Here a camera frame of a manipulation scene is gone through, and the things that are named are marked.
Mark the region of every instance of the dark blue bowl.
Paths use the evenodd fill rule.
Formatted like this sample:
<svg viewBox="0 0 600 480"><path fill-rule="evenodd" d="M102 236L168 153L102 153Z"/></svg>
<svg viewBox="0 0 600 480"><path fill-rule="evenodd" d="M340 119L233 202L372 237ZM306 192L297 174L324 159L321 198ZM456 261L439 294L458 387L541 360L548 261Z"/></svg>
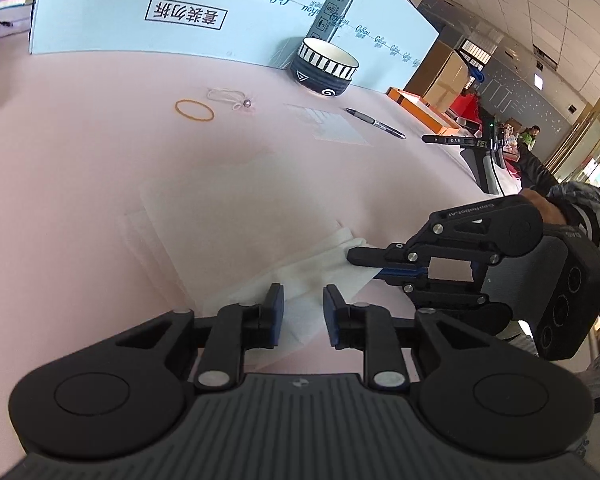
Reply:
<svg viewBox="0 0 600 480"><path fill-rule="evenodd" d="M322 95L342 94L358 69L356 59L327 41L304 38L291 60L292 77Z"/></svg>

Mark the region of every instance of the orange rubber band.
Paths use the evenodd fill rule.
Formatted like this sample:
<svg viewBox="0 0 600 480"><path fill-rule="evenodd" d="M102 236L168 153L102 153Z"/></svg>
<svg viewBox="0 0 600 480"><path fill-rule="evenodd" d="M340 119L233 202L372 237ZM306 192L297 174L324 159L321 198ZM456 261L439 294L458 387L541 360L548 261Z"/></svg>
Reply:
<svg viewBox="0 0 600 480"><path fill-rule="evenodd" d="M186 114L178 108L178 105L180 103L193 103L193 104L203 106L211 112L211 117L208 119L203 119L200 117L194 117L192 115ZM204 103L201 103L200 101L194 101L193 99L180 99L179 101L176 101L175 108L176 108L177 113L179 113L182 116L185 116L187 119L191 119L192 121L203 121L203 122L213 121L214 117L216 116L215 112L211 109L211 107L205 105Z"/></svg>

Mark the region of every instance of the glass door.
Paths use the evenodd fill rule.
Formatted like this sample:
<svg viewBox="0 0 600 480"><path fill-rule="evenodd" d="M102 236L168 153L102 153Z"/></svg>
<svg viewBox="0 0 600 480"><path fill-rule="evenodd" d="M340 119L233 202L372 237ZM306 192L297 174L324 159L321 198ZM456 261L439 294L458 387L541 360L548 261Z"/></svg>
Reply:
<svg viewBox="0 0 600 480"><path fill-rule="evenodd" d="M600 187L600 99L570 136L572 146L562 150L554 175L558 181L575 180Z"/></svg>

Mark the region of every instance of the black pen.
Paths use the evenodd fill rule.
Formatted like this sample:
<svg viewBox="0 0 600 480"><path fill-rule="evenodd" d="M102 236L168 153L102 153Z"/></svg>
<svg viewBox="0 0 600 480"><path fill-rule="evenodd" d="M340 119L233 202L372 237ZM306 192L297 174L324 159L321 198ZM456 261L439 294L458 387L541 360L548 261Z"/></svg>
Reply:
<svg viewBox="0 0 600 480"><path fill-rule="evenodd" d="M388 134L392 134L392 136L398 137L398 139L404 140L407 138L407 136L405 134L400 133L398 130L393 129L391 126L387 126L386 124L381 123L380 121L376 121L373 117L369 117L368 115L361 114L359 111L352 110L351 108L346 108L346 111L348 113L350 113L351 115L353 115L354 117L362 119L363 121L365 121L365 123L372 124L376 128L380 128L381 130L386 131Z"/></svg>

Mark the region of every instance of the pink tablecloth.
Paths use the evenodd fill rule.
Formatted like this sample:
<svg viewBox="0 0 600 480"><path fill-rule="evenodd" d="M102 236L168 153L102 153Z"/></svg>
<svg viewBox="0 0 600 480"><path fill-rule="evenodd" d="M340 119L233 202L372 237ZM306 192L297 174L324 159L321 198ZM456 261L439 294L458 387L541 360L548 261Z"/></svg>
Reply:
<svg viewBox="0 0 600 480"><path fill-rule="evenodd" d="M215 120L196 123L174 112L176 100L212 87L246 92L254 113L213 104ZM347 116L371 147L315 140L285 103L356 108L408 138ZM406 240L431 211L484 199L458 150L424 144L424 133L383 94L352 87L322 98L281 70L151 53L29 56L26 37L0 40L0 474L23 454L7 402L25 373L167 310L117 225L142 209L140 183L288 153L343 225L384 246ZM448 274L465 277L454 268ZM360 300L396 314L412 308L382 283ZM361 368L362 354L331 350L325 335L272 366Z"/></svg>

